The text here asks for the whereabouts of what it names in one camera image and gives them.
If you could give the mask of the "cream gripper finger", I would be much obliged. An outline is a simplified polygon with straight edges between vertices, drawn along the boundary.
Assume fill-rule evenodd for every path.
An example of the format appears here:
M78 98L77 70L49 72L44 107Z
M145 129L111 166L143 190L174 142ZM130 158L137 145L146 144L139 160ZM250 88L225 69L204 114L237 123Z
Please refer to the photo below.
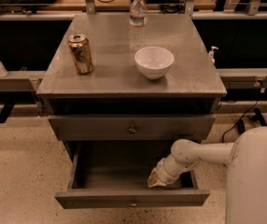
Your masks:
M154 168L148 177L148 187L165 187L167 182L165 181L165 172L163 169Z

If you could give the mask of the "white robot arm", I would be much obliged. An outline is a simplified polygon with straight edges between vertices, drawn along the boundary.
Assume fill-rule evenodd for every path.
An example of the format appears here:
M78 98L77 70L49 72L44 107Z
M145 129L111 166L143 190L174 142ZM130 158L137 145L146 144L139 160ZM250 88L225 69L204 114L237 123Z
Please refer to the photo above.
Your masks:
M226 224L267 224L267 126L250 129L233 143L179 139L152 170L148 185L173 184L201 161L227 168Z

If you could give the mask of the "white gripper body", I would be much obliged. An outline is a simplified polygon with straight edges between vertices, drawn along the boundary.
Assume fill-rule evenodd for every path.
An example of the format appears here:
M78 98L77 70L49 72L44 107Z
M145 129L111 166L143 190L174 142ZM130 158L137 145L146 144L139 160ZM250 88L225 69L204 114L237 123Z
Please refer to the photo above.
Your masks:
M156 174L163 185L169 185L175 183L181 174L189 172L195 166L195 162L178 162L172 155L169 155L157 163Z

